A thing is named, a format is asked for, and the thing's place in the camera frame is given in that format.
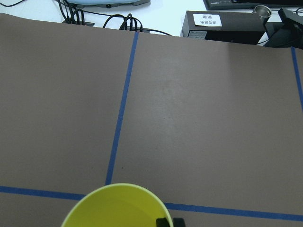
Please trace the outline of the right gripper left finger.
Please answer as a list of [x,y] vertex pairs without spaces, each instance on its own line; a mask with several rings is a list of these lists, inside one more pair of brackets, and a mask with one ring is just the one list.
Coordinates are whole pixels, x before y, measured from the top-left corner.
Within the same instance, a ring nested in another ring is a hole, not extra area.
[[156,227],[169,227],[169,222],[166,218],[156,219]]

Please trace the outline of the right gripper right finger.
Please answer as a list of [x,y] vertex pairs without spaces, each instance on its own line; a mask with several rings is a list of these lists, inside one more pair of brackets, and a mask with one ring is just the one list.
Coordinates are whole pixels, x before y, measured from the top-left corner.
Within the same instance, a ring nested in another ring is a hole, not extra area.
[[183,218],[173,218],[174,227],[186,227],[185,220]]

